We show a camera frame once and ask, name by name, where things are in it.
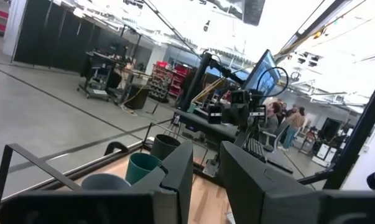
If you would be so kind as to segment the person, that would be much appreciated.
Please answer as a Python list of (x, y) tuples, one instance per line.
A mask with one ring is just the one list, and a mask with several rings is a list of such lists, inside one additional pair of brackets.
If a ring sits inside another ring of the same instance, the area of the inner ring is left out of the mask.
[(266, 139), (267, 139), (267, 135), (263, 134), (262, 132), (264, 131), (270, 134), (274, 134), (274, 132), (278, 128), (279, 122), (278, 122), (277, 115), (279, 114), (280, 111), (281, 111), (281, 105), (280, 103), (276, 101), (270, 103), (267, 106), (267, 111), (266, 111), (267, 120), (264, 126), (259, 128), (259, 141), (262, 144), (265, 144)]
[(294, 140), (295, 134), (303, 126), (305, 122), (305, 108), (300, 107), (294, 114), (288, 117), (287, 122), (289, 123), (289, 128), (286, 132), (284, 143), (282, 145), (282, 150), (288, 151), (289, 147)]

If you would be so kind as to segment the black cup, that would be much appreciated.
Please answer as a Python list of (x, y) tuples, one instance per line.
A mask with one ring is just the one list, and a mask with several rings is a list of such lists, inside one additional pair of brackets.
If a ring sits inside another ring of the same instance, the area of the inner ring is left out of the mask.
[(164, 160), (179, 147), (179, 145), (180, 142), (177, 139), (165, 134), (158, 134), (154, 138), (150, 154), (160, 160)]

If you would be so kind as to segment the white floor sign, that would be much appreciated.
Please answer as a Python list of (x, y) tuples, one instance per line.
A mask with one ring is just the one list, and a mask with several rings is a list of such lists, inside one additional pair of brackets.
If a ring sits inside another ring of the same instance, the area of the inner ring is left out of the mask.
[(343, 152), (344, 146), (345, 143), (342, 144), (342, 147), (337, 148), (322, 144), (318, 152), (312, 156), (312, 162), (322, 167), (329, 167), (336, 160), (336, 157)]

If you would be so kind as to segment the black keyboard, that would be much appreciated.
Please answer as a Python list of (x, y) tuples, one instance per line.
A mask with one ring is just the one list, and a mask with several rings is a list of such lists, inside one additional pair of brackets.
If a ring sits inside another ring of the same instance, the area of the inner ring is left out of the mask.
[(267, 151), (259, 141), (253, 138), (246, 141), (244, 150), (261, 162), (269, 164), (286, 174), (292, 175), (294, 173), (293, 169), (285, 163), (283, 153), (276, 150)]

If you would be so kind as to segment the black equipment cart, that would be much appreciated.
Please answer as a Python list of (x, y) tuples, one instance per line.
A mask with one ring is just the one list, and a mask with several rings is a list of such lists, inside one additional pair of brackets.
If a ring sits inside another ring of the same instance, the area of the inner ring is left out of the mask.
[(80, 76), (84, 78), (76, 90), (83, 92), (87, 99), (94, 98), (110, 101), (115, 94), (113, 91), (122, 80), (121, 72), (128, 63), (128, 59), (117, 54), (93, 49), (86, 52)]

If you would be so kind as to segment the grey-blue cup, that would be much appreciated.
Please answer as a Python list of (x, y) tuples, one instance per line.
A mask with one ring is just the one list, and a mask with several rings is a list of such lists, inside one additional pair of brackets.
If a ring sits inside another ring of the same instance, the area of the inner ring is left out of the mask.
[(107, 173), (89, 175), (81, 183), (85, 190), (124, 190), (130, 186), (125, 179)]

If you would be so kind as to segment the black aluminium table frame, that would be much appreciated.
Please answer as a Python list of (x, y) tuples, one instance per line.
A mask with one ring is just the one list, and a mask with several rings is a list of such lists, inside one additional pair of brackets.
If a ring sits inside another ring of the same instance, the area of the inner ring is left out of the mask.
[[(362, 117), (358, 121), (356, 127), (353, 129), (352, 135), (346, 144), (345, 155), (341, 156), (342, 162), (346, 162), (349, 156), (352, 156), (354, 153), (358, 153), (361, 150), (362, 146), (364, 146), (366, 135), (371, 130), (370, 125), (374, 124), (375, 122), (375, 118), (369, 117), (371, 114), (375, 114), (375, 105), (373, 102), (374, 99), (375, 92), (374, 95), (371, 97), (370, 102), (367, 108), (365, 109)], [(47, 190), (49, 189), (48, 184), (54, 184), (56, 187), (61, 187), (65, 185), (72, 190), (76, 190), (78, 186), (75, 183), (73, 183), (71, 179), (74, 177), (77, 178), (79, 172), (83, 172), (84, 169), (94, 169), (95, 166), (105, 166), (108, 163), (123, 158), (131, 154), (132, 152), (138, 150), (139, 148), (146, 146), (146, 142), (147, 140), (143, 139), (139, 142), (134, 143), (133, 145), (128, 146), (126, 150), (122, 149), (120, 151), (115, 151), (115, 148), (117, 145), (119, 145), (119, 143), (113, 141), (109, 143), (108, 148), (104, 152), (104, 156), (95, 159), (87, 164), (84, 164), (78, 168), (70, 170), (66, 173), (61, 173), (58, 170), (54, 169), (52, 166), (46, 163), (46, 160), (36, 157), (20, 145), (8, 144), (4, 147), (0, 166), (0, 204), (10, 198), (9, 196), (3, 197), (3, 192), (7, 181), (7, 176), (10, 171), (12, 155), (14, 153), (17, 153), (24, 159), (27, 159), (31, 163), (31, 165), (38, 167), (39, 169), (43, 170), (52, 177), (50, 180), (46, 180), (41, 184), (29, 187), (26, 190)]]

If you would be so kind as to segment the black monitor pole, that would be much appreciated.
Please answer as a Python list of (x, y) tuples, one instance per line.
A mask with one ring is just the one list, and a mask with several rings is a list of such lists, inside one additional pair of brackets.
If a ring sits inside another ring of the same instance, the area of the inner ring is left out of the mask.
[[(220, 73), (221, 78), (209, 84), (199, 94), (195, 95), (195, 88), (201, 86), (200, 83), (205, 79), (204, 76), (206, 74), (207, 67), (217, 69)], [(209, 91), (217, 87), (220, 83), (225, 82), (228, 78), (237, 83), (239, 86), (242, 86), (244, 80), (240, 79), (235, 73), (236, 72), (232, 72), (230, 69), (224, 67), (221, 62), (215, 60), (213, 58), (213, 54), (204, 51), (204, 53), (201, 55), (200, 66), (198, 67), (192, 83), (188, 88), (187, 95), (182, 104), (181, 110), (187, 112), (193, 102), (200, 99), (203, 95), (207, 94)]]

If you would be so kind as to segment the dark grey desk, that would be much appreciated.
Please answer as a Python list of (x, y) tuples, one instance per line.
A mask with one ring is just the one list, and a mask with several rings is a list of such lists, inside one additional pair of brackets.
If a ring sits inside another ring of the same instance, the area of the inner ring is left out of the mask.
[[(227, 127), (223, 124), (210, 124), (203, 118), (193, 113), (187, 113), (180, 110), (177, 110), (175, 113), (179, 115), (180, 123), (197, 128), (199, 131), (204, 132), (207, 137), (213, 137), (217, 144), (219, 144), (221, 141), (230, 141), (244, 150), (246, 141), (250, 138), (253, 138), (253, 133), (238, 133), (236, 128)], [(216, 185), (223, 185), (222, 180), (220, 178), (219, 154), (216, 154), (215, 157), (212, 159), (206, 160), (205, 165), (194, 163), (193, 172), (197, 176), (202, 177)]]

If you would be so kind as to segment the computer monitor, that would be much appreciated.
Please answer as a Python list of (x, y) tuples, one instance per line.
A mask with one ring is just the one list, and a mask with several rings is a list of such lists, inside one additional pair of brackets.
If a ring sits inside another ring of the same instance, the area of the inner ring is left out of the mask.
[(280, 71), (276, 68), (271, 51), (267, 49), (243, 83), (242, 89), (256, 90), (267, 96), (272, 93), (280, 78)]

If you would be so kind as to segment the black bin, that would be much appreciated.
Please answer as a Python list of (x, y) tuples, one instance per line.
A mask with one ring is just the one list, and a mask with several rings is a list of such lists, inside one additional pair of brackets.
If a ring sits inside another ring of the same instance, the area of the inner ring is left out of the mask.
[(150, 88), (147, 85), (133, 83), (124, 105), (132, 110), (143, 109), (149, 92)]

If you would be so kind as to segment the red bin rack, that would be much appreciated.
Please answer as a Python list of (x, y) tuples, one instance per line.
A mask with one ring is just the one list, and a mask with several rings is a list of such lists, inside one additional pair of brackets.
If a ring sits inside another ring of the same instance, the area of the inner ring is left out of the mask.
[(157, 61), (152, 67), (149, 97), (161, 103), (168, 103), (169, 96), (178, 98), (182, 81), (190, 70), (190, 67), (182, 63)]

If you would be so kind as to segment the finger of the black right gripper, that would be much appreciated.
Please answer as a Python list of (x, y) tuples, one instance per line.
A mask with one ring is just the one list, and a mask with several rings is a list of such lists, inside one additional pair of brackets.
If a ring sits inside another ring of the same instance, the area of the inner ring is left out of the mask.
[(250, 110), (250, 117), (258, 121), (265, 121), (266, 120), (266, 106), (265, 105), (253, 106)]
[(210, 105), (208, 107), (207, 121), (210, 124), (221, 124), (222, 120), (222, 106), (221, 105)]

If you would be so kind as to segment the teal cup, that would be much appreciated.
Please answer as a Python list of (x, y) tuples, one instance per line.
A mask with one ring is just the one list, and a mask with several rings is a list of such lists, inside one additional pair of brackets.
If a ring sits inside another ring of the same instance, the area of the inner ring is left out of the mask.
[(133, 185), (161, 165), (161, 163), (160, 159), (150, 154), (142, 152), (131, 154), (125, 180)]

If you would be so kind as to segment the black room divider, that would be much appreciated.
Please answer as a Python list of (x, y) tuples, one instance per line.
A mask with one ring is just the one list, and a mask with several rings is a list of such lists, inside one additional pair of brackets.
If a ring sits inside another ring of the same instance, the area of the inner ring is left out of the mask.
[(27, 0), (13, 60), (80, 72), (93, 49), (126, 55), (129, 41), (49, 0)]

